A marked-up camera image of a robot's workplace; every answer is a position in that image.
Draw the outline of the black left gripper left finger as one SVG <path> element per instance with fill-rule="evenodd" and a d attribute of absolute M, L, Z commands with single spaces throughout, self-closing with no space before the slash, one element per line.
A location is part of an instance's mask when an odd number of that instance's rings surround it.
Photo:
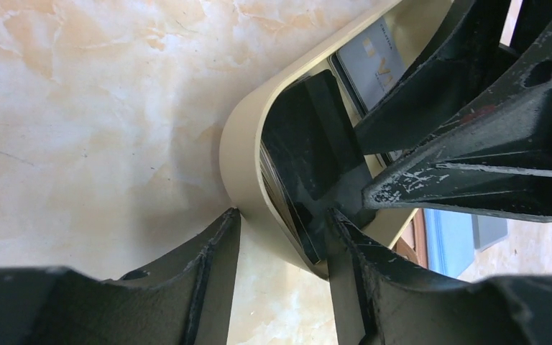
<path fill-rule="evenodd" d="M 0 268 L 0 344 L 225 344 L 241 215 L 118 280 L 68 267 Z"/>

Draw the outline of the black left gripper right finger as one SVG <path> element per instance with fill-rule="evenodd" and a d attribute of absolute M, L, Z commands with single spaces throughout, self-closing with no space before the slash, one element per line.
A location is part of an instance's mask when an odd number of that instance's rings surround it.
<path fill-rule="evenodd" d="M 340 344 L 552 344 L 552 275 L 464 282 L 427 270 L 326 217 Z"/>

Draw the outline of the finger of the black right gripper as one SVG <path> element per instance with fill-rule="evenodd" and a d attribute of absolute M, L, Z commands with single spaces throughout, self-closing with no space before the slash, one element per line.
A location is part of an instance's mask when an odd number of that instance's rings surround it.
<path fill-rule="evenodd" d="M 362 192 L 365 208 L 552 222 L 552 1 L 524 1 L 487 87 Z"/>
<path fill-rule="evenodd" d="M 354 127 L 363 155 L 413 148 L 487 87 L 509 6 L 453 2 L 402 78 Z"/>

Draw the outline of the thin credit card edge-on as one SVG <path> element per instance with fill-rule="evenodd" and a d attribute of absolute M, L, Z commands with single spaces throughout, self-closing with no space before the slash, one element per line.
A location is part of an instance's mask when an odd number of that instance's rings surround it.
<path fill-rule="evenodd" d="M 508 235 L 506 218 L 472 215 L 474 248 L 480 252 L 504 241 Z"/>

